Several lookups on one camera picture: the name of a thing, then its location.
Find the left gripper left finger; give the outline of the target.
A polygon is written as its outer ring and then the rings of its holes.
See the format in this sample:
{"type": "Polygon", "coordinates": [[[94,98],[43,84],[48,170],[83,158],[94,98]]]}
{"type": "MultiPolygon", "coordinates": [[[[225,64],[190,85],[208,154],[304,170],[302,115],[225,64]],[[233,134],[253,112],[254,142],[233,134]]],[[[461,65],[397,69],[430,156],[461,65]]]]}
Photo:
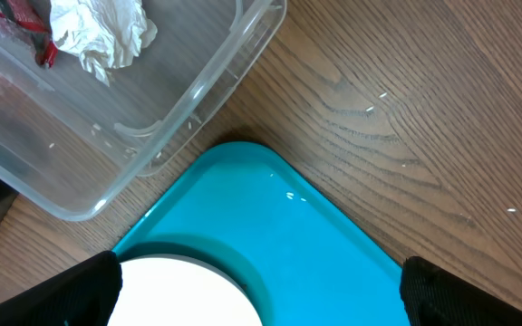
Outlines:
{"type": "Polygon", "coordinates": [[[106,326],[121,288],[117,255],[104,251],[0,303],[0,326],[106,326]]]}

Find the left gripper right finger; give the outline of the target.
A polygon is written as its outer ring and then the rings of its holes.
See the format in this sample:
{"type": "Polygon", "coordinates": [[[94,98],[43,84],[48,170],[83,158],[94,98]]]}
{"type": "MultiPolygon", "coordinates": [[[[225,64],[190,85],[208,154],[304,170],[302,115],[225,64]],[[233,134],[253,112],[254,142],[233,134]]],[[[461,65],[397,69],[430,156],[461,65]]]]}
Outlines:
{"type": "Polygon", "coordinates": [[[522,326],[522,311],[419,256],[401,272],[400,295],[412,326],[522,326]]]}

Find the large pink plate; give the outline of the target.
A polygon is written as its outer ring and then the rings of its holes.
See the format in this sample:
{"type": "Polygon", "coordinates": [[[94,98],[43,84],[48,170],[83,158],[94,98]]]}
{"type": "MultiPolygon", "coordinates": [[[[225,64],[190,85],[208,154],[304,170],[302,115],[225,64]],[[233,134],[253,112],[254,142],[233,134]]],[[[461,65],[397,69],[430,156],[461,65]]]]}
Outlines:
{"type": "Polygon", "coordinates": [[[194,258],[149,255],[121,263],[110,326],[261,326],[253,303],[218,268],[194,258]]]}

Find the white napkin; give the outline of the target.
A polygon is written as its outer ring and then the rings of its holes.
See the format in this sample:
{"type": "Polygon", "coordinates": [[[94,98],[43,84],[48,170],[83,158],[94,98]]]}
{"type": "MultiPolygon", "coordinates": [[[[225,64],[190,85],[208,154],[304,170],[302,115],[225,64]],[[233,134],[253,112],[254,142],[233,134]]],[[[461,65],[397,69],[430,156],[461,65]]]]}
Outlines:
{"type": "Polygon", "coordinates": [[[50,25],[55,46],[77,57],[105,85],[111,72],[130,66],[158,32],[141,0],[53,0],[50,25]]]}

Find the red ketchup packet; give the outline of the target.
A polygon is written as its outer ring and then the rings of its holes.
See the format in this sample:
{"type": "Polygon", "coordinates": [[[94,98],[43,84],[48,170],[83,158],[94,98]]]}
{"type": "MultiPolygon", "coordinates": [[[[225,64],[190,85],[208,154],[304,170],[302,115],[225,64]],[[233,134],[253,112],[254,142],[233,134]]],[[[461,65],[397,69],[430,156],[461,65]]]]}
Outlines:
{"type": "Polygon", "coordinates": [[[53,67],[58,53],[51,29],[28,0],[0,0],[0,43],[5,42],[29,50],[45,69],[53,67]]]}

